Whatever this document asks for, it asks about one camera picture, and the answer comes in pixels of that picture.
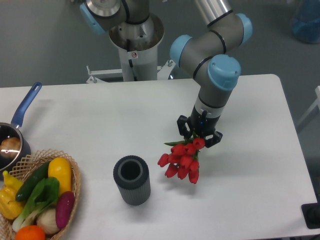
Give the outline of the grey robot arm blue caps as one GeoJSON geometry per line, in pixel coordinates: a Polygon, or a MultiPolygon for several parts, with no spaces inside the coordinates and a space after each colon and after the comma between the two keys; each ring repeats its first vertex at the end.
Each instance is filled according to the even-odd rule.
{"type": "MultiPolygon", "coordinates": [[[[197,38],[179,36],[169,56],[200,86],[191,115],[177,120],[179,133],[185,139],[197,135],[210,148],[222,139],[216,124],[241,74],[239,62],[227,52],[244,44],[253,26],[246,15],[234,13],[226,0],[198,0],[196,6],[208,31],[197,38]]],[[[86,0],[80,12],[96,34],[108,33],[117,47],[124,81],[158,78],[164,25],[150,12],[149,1],[86,0]]]]}

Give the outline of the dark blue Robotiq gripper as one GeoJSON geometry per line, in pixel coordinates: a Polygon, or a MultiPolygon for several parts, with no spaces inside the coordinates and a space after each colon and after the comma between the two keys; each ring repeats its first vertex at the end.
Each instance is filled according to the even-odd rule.
{"type": "Polygon", "coordinates": [[[196,110],[194,106],[190,117],[180,115],[177,119],[179,134],[184,139],[190,139],[195,133],[197,136],[204,138],[205,147],[210,148],[218,144],[223,137],[221,132],[216,131],[216,124],[219,118],[219,116],[215,118],[209,117],[209,113],[206,110],[203,113],[196,110]]]}

